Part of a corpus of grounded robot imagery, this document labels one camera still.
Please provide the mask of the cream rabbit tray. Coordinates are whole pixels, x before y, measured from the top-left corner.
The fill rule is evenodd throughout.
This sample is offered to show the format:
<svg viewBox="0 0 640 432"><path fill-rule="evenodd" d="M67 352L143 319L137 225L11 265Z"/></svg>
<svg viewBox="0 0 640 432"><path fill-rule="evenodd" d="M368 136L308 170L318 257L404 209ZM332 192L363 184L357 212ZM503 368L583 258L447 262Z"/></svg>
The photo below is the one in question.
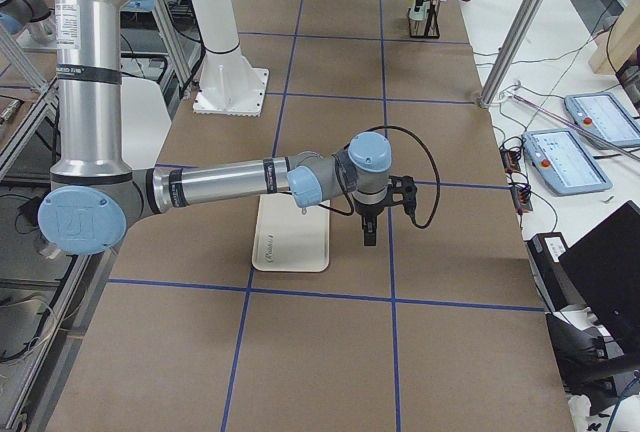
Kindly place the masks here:
<svg viewBox="0 0 640 432"><path fill-rule="evenodd" d="M300 209L285 194L259 200L252 265L262 272L319 273L329 265L329 211Z"/></svg>

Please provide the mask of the light green cup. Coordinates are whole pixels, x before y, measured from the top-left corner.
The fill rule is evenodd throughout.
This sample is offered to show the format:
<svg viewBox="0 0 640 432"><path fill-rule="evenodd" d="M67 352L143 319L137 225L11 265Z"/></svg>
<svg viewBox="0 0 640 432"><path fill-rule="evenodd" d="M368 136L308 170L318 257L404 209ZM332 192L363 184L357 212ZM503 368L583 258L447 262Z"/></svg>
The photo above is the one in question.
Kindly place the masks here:
<svg viewBox="0 0 640 432"><path fill-rule="evenodd" d="M414 22L424 22L428 15L428 7L423 4L422 6L411 6L408 10L408 18Z"/></svg>

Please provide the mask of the black laptop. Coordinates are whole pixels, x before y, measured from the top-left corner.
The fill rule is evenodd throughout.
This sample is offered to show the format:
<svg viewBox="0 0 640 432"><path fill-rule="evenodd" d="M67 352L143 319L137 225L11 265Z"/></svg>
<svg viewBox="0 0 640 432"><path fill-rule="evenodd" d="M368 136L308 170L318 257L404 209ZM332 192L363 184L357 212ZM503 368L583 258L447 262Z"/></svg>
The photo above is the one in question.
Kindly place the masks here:
<svg viewBox="0 0 640 432"><path fill-rule="evenodd" d="M639 206L629 200L559 261L586 304L627 352L639 350Z"/></svg>

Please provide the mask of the far teach pendant tablet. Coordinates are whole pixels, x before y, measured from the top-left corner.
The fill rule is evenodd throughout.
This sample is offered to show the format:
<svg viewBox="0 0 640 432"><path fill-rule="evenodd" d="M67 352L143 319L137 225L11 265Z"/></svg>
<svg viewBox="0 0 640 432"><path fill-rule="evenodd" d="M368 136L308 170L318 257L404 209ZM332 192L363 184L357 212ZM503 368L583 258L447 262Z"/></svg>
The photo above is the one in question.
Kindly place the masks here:
<svg viewBox="0 0 640 432"><path fill-rule="evenodd" d="M564 105L582 130L618 147L639 146L639 122L612 93L569 95Z"/></svg>

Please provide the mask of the near teach pendant tablet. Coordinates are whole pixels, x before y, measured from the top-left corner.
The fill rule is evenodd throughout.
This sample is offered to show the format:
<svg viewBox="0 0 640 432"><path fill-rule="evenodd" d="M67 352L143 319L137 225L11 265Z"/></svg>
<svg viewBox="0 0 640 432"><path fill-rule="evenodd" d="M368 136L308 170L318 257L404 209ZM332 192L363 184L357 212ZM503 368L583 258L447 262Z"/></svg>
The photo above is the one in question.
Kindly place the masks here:
<svg viewBox="0 0 640 432"><path fill-rule="evenodd" d="M613 186L571 129L529 131L523 134L523 145L532 166L557 195L602 192Z"/></svg>

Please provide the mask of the teach pendant tablet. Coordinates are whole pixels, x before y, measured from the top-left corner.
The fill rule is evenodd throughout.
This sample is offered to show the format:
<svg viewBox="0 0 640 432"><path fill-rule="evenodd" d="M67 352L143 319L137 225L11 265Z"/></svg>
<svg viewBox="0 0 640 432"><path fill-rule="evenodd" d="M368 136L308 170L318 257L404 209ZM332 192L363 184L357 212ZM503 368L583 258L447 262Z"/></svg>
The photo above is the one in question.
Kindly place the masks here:
<svg viewBox="0 0 640 432"><path fill-rule="evenodd" d="M529 131L523 134L523 145L532 166L557 195L602 192L613 186L571 129Z"/></svg>
<svg viewBox="0 0 640 432"><path fill-rule="evenodd" d="M639 122L612 93L569 95L564 105L582 130L618 147L639 146Z"/></svg>

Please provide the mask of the aluminium frame post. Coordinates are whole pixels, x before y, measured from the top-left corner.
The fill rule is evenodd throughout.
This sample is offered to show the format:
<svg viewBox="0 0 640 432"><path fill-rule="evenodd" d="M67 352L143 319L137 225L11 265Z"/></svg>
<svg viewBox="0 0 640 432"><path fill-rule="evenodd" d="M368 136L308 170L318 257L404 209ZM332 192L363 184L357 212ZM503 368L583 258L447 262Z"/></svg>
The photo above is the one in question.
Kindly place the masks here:
<svg viewBox="0 0 640 432"><path fill-rule="evenodd" d="M492 103L542 2L543 0L522 1L477 99L481 108L488 109Z"/></svg>

